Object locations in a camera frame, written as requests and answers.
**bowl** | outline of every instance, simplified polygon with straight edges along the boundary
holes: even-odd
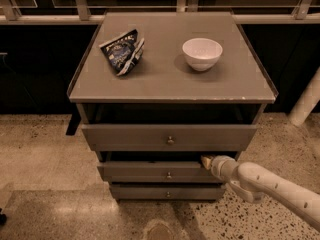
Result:
[[[222,54],[222,46],[207,38],[193,38],[186,41],[182,50],[190,67],[205,71],[217,63]]]

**floor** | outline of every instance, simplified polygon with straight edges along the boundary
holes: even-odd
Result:
[[[320,233],[268,196],[242,201],[227,189],[216,202],[112,199],[81,130],[69,115],[0,115],[1,240],[320,239]],[[241,161],[257,162],[320,194],[320,114],[301,127],[263,114]]]

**white robotic arm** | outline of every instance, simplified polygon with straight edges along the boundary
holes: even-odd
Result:
[[[228,156],[202,156],[201,159],[206,169],[228,183],[245,201],[260,203],[267,194],[320,232],[320,195],[255,163],[240,164]]]

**crumpled snack bag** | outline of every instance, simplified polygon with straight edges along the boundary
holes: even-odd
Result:
[[[144,47],[144,38],[137,42],[136,29],[99,45],[117,76],[128,74],[139,62]]]

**drawer front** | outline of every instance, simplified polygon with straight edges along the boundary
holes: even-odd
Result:
[[[94,151],[243,151],[255,125],[83,125]]]
[[[98,164],[102,180],[112,182],[219,183],[198,162],[106,162]]]
[[[130,186],[110,185],[113,198],[157,200],[218,200],[225,189],[218,186]]]

